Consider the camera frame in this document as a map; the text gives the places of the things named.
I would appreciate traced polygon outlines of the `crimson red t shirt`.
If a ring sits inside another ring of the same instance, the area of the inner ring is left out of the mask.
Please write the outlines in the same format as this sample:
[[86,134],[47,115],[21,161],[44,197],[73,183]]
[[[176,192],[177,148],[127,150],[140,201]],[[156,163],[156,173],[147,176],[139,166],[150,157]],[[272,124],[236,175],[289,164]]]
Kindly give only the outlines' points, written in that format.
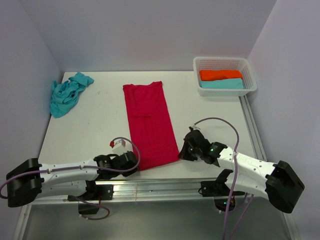
[[163,83],[123,86],[131,141],[140,153],[141,171],[171,164],[179,160]]

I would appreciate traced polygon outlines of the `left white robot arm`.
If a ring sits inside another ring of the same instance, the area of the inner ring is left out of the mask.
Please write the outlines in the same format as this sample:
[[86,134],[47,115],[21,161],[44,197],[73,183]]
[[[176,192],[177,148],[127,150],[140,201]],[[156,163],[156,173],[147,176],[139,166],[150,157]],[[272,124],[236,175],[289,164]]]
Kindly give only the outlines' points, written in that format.
[[127,177],[139,170],[141,153],[135,144],[127,150],[128,141],[117,137],[110,142],[112,153],[76,163],[44,164],[38,158],[27,159],[6,175],[1,187],[6,188],[7,195],[0,197],[7,200],[10,208],[52,196],[91,200],[98,193],[96,181]]

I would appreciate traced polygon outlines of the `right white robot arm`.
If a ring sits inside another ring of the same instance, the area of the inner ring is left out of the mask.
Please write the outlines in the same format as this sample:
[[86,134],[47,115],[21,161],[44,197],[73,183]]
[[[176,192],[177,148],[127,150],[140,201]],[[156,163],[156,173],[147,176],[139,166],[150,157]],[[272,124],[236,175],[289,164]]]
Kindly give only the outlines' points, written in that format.
[[258,160],[220,142],[209,142],[195,128],[184,138],[181,160],[203,160],[222,171],[214,180],[200,183],[203,197],[228,196],[231,191],[239,196],[245,193],[267,199],[283,213],[293,212],[305,185],[285,161],[278,163]]

